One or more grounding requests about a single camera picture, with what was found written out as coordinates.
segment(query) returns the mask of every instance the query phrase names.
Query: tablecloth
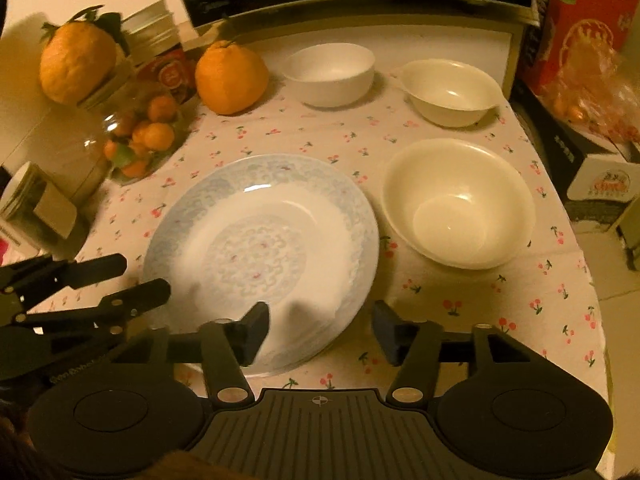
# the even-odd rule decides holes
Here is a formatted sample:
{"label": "tablecloth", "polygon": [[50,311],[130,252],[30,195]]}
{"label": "tablecloth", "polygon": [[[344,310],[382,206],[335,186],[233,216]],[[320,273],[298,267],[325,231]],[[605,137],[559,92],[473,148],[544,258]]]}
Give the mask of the tablecloth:
{"label": "tablecloth", "polygon": [[[371,303],[382,299],[404,319],[434,320],[448,331],[494,324],[607,399],[604,333],[589,269],[540,158],[508,103],[477,126],[446,130],[423,119],[389,77],[378,74],[367,98],[337,110],[300,104],[276,77],[263,102],[238,116],[217,116],[200,106],[188,140],[161,169],[130,186],[108,182],[99,191],[97,218],[78,259],[120,252],[127,257],[127,272],[79,291],[61,291],[41,310],[93,306],[103,295],[137,283],[146,248],[167,210],[217,168],[261,153],[297,153],[348,175],[367,196],[380,229],[378,272],[347,330],[299,368],[250,379],[256,394],[264,386],[375,386],[384,395],[396,370],[385,362],[370,329]],[[536,227],[529,245],[510,263],[487,271],[444,267],[412,250],[388,224],[380,207],[387,161],[411,143],[433,137],[480,144],[522,174],[534,197]],[[443,366],[439,391],[461,379],[464,368]],[[204,394],[194,370],[180,368],[178,378]]]}

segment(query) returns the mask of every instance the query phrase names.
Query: blue patterned plate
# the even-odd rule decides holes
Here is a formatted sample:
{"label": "blue patterned plate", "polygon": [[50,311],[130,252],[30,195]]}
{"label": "blue patterned plate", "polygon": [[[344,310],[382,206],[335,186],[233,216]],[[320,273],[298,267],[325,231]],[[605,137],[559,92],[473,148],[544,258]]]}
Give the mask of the blue patterned plate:
{"label": "blue patterned plate", "polygon": [[143,279],[168,280],[172,297],[148,315],[192,332],[265,301],[271,329],[245,374],[281,373],[347,327],[377,263],[376,219],[348,177],[306,156],[252,156],[203,179],[162,220]]}

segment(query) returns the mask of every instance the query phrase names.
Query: orange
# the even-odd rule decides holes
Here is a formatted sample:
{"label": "orange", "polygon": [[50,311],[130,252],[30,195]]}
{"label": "orange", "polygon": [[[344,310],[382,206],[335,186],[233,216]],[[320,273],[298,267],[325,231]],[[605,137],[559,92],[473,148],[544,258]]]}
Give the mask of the orange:
{"label": "orange", "polygon": [[139,178],[141,176],[145,176],[146,164],[147,161],[144,159],[137,160],[124,168],[120,168],[120,171],[127,178]]}
{"label": "orange", "polygon": [[149,124],[151,124],[151,122],[146,120],[140,121],[138,124],[136,124],[136,126],[133,128],[133,132],[131,133],[131,140],[133,140],[133,142],[135,142],[136,144],[144,144],[145,130],[146,127],[149,126]]}
{"label": "orange", "polygon": [[202,102],[217,114],[231,115],[254,104],[269,83],[269,70],[252,50],[216,41],[196,66],[196,88]]}
{"label": "orange", "polygon": [[129,147],[136,154],[137,158],[149,158],[149,150],[144,144],[139,144],[137,142],[129,141]]}
{"label": "orange", "polygon": [[76,105],[116,65],[113,38],[89,22],[69,22],[53,35],[40,56],[40,85],[53,101]]}
{"label": "orange", "polygon": [[130,137],[134,126],[138,122],[135,112],[121,112],[111,119],[107,131],[116,137]]}
{"label": "orange", "polygon": [[170,95],[159,95],[149,101],[146,116],[152,123],[170,123],[178,113],[178,103]]}
{"label": "orange", "polygon": [[155,152],[168,150],[174,139],[174,129],[165,123],[151,123],[144,130],[145,146]]}
{"label": "orange", "polygon": [[104,156],[107,158],[107,160],[113,160],[113,157],[115,156],[117,150],[118,143],[113,142],[111,139],[107,139],[107,141],[104,143],[104,146],[102,147],[102,152],[104,153]]}

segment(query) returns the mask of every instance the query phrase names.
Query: red packaging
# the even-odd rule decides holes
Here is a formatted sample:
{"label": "red packaging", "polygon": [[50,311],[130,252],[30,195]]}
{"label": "red packaging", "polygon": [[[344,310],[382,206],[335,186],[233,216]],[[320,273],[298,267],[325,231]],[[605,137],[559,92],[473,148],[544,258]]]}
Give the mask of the red packaging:
{"label": "red packaging", "polygon": [[628,35],[638,0],[537,0],[541,28],[529,27],[520,53],[518,77],[540,94],[566,61],[576,41],[604,39],[620,50]]}
{"label": "red packaging", "polygon": [[193,63],[178,45],[141,65],[137,78],[142,81],[158,81],[171,92],[178,104],[182,104],[196,93],[194,72]]}

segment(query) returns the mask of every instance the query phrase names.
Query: ceramic bowl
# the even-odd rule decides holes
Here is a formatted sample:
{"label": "ceramic bowl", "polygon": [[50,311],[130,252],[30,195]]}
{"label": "ceramic bowl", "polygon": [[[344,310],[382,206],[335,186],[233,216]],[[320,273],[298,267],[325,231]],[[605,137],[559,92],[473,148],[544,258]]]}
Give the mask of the ceramic bowl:
{"label": "ceramic bowl", "polygon": [[389,163],[382,207],[419,253],[461,269],[491,269],[526,247],[533,198],[508,162],[458,139],[411,144]]}
{"label": "ceramic bowl", "polygon": [[289,56],[282,72],[299,101],[333,108],[351,104],[369,91],[375,60],[363,46],[323,43]]}
{"label": "ceramic bowl", "polygon": [[446,128],[471,126],[504,101],[491,76],[449,59],[412,61],[400,69],[399,79],[424,118]]}

